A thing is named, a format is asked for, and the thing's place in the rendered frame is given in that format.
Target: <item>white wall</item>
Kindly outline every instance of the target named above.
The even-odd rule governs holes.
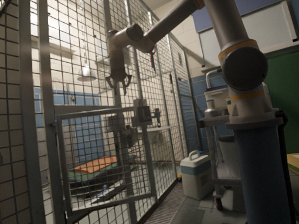
[[[157,15],[157,17],[162,19],[168,12],[177,6],[179,2],[181,2],[181,0],[172,0],[167,2],[155,9],[154,13]],[[203,76],[204,73],[201,72],[202,65],[199,63],[199,48],[196,40],[196,36],[198,34],[195,32],[193,17],[189,16],[187,19],[185,19],[172,31],[172,33],[185,47],[190,77],[193,78],[196,76]]]

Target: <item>orange blanket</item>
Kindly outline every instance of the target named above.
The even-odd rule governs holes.
[[[100,159],[95,159],[86,164],[75,167],[73,171],[80,172],[82,174],[90,174],[97,172],[115,162],[117,162],[116,157],[101,157]]]

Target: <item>metal fence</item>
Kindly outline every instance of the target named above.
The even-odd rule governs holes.
[[[149,54],[128,46],[131,84],[126,95],[120,85],[115,96],[105,82],[106,33],[132,23],[146,32],[156,24],[159,19],[143,1],[31,0],[30,8],[46,223],[63,222],[62,206],[68,223],[142,222],[176,181],[181,159],[199,149],[182,45],[171,34],[159,41],[155,70]],[[86,68],[95,79],[81,79]],[[161,118],[136,128],[128,140],[108,124],[123,121],[131,127],[135,99],[146,99]]]

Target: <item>blue cylinder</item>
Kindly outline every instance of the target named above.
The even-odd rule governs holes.
[[[291,224],[276,128],[234,135],[248,224]]]

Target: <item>container handle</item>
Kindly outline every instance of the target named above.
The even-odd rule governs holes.
[[[213,96],[213,95],[218,95],[220,93],[223,93],[223,91],[220,91],[220,92],[217,92],[217,93],[211,93],[210,96]]]
[[[189,160],[190,160],[190,161],[192,161],[192,155],[193,155],[193,154],[197,154],[198,157],[201,156],[201,154],[199,153],[199,151],[194,150],[194,151],[192,151],[192,152],[189,153]]]

